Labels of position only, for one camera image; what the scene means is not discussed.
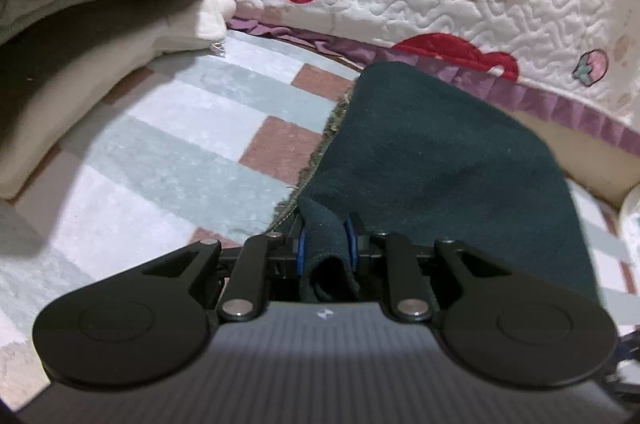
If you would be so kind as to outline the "checkered floor rug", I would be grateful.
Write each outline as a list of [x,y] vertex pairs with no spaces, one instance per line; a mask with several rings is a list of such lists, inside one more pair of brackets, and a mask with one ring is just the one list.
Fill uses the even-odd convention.
[[1,397],[48,380],[32,323],[56,297],[190,242],[264,229],[336,130],[360,69],[328,51],[230,32],[115,86],[1,204]]

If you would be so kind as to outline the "dark blue denim shorts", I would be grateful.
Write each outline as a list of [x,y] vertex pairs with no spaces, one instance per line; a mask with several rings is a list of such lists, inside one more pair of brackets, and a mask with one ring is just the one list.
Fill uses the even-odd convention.
[[363,291],[350,261],[350,214],[370,231],[418,245],[451,237],[534,277],[598,295],[549,147],[495,107],[404,63],[362,72],[295,204],[306,229],[306,303],[350,303]]

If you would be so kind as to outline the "beige folded garment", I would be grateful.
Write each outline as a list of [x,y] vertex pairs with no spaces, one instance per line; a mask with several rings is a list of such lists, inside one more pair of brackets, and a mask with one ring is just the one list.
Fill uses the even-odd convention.
[[233,0],[104,0],[32,25],[1,48],[1,195],[130,72],[222,43]]

